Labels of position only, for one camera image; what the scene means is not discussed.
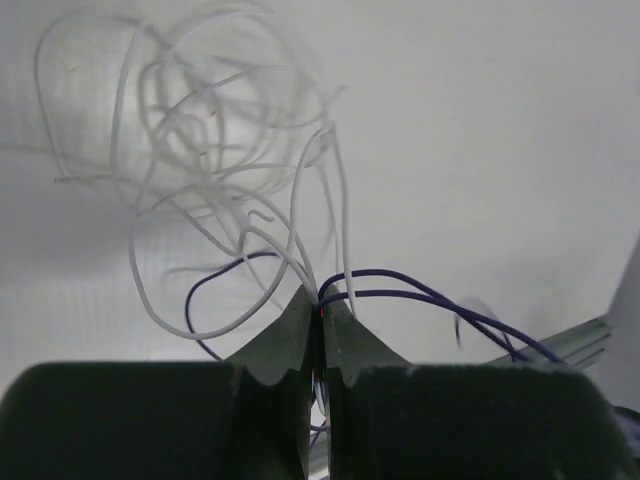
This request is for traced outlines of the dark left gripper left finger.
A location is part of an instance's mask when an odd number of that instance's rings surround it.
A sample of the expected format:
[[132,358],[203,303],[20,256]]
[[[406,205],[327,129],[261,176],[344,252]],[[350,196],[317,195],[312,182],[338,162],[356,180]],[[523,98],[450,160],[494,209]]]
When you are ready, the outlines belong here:
[[1,401],[5,479],[304,479],[312,304],[222,362],[60,362]]

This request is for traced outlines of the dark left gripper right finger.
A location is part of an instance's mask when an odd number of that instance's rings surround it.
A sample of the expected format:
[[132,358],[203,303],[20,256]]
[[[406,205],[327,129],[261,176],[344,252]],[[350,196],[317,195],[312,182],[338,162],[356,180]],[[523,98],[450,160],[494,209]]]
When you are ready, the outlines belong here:
[[612,407],[562,365],[413,364],[320,291],[334,479],[631,479]]

